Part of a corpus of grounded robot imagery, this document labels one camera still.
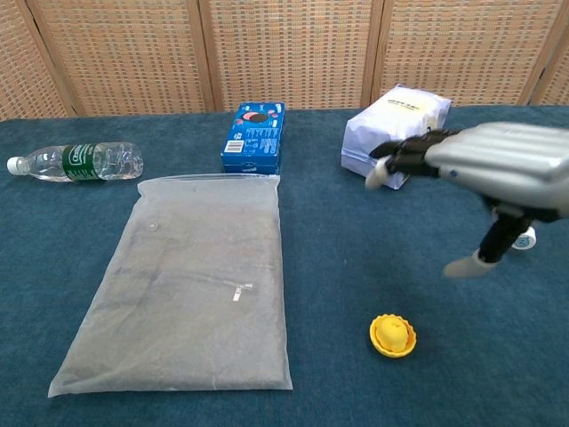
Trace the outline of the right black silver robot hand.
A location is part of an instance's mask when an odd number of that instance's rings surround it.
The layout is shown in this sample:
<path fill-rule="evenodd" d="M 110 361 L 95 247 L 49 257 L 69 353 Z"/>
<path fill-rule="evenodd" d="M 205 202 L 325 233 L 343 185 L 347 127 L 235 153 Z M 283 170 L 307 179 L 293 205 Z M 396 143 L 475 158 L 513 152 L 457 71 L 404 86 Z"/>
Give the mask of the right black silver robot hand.
<path fill-rule="evenodd" d="M 448 278 L 473 278 L 493 269 L 533 222 L 568 216 L 568 131 L 515 122 L 435 129 L 384 142 L 370 156 L 365 186 L 393 173 L 443 179 L 476 192 L 494 215 L 479 247 L 447 264 Z"/>

